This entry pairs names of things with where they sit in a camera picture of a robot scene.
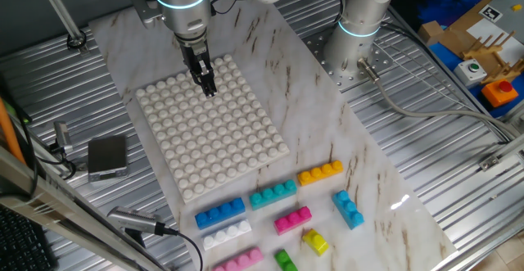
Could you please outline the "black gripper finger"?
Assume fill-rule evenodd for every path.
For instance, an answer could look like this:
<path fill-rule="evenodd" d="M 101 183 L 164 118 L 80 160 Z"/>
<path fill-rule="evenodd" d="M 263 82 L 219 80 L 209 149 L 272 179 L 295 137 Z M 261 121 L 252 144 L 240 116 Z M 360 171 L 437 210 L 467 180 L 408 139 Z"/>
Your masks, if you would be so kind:
<path fill-rule="evenodd" d="M 210 65 L 206 64 L 205 60 L 200 60 L 200 64 L 205 64 L 207 67 L 207 70 L 209 71 L 209 74 L 206 76 L 208 79 L 209 87 L 210 87 L 210 95 L 208 97 L 213 97 L 217 93 L 217 89 L 216 89 L 215 81 L 214 81 L 214 77 L 215 77 L 214 71 Z"/>
<path fill-rule="evenodd" d="M 207 75 L 209 71 L 205 64 L 200 64 L 200 70 L 193 70 L 192 77 L 195 82 L 201 86 L 203 93 L 208 97 L 210 95 L 210 87 L 208 84 Z"/>

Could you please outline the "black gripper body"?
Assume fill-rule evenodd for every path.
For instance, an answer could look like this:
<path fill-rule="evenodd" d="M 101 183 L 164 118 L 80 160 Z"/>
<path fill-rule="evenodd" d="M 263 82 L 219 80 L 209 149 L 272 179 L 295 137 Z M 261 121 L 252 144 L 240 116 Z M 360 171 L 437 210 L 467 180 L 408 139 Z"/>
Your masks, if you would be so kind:
<path fill-rule="evenodd" d="M 193 74 L 201 74 L 203 68 L 210 69 L 210 54 L 207 33 L 176 34 L 183 54 L 183 62 Z"/>

